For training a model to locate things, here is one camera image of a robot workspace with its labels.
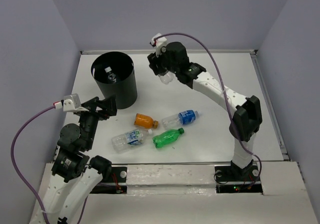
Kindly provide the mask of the clear unlabelled plastic bottle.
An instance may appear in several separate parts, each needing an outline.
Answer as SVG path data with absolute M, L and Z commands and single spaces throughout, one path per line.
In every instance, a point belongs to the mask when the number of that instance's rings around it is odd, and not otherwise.
M 115 84 L 121 81 L 120 77 L 110 66 L 106 67 L 101 75 L 102 82 L 106 84 Z

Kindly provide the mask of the clear bottle black label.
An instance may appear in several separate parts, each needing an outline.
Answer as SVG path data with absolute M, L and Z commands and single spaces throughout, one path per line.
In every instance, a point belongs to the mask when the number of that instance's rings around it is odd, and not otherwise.
M 158 77 L 160 78 L 163 84 L 167 85 L 173 81 L 175 75 L 172 72 L 167 71 L 165 73 L 159 74 Z

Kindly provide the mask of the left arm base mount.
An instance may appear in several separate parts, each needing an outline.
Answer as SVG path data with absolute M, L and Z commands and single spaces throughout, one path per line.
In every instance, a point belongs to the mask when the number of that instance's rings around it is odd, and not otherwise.
M 125 166 L 113 166 L 110 175 L 100 181 L 90 194 L 126 194 L 127 172 Z

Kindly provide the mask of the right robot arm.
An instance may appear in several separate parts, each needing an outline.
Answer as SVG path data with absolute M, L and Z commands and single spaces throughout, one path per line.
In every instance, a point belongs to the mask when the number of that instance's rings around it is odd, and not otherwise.
M 204 94 L 228 113 L 229 131 L 234 137 L 230 174 L 235 180 L 242 180 L 253 165 L 254 137 L 262 123 L 260 100 L 254 95 L 246 97 L 236 93 L 225 86 L 221 78 L 215 79 L 204 67 L 190 62 L 182 43 L 153 38 L 150 44 L 155 52 L 147 57 L 149 67 L 163 83 L 176 77 L 180 83 Z

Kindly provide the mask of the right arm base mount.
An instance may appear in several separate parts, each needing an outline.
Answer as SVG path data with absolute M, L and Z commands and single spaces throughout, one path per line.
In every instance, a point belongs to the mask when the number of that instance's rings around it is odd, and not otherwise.
M 214 170 L 217 194 L 263 193 L 260 179 L 256 181 L 259 174 L 257 165 L 253 165 L 243 177 L 235 177 L 230 166 L 215 166 Z

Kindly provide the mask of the clear bottle blue label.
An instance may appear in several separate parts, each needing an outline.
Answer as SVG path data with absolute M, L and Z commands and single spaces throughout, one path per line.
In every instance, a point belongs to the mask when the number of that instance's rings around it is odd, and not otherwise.
M 196 121 L 200 113 L 196 110 L 186 110 L 163 118 L 161 124 L 166 130 L 180 128 Z

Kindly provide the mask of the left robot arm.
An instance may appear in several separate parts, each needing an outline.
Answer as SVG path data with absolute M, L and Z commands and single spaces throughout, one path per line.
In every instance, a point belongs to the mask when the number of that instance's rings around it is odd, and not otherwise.
M 94 97 L 81 103 L 77 94 L 71 94 L 54 107 L 78 115 L 79 121 L 63 126 L 59 133 L 49 185 L 32 224 L 70 224 L 89 193 L 108 180 L 112 171 L 111 161 L 90 158 L 85 152 L 92 149 L 98 122 L 117 114 L 116 97 Z

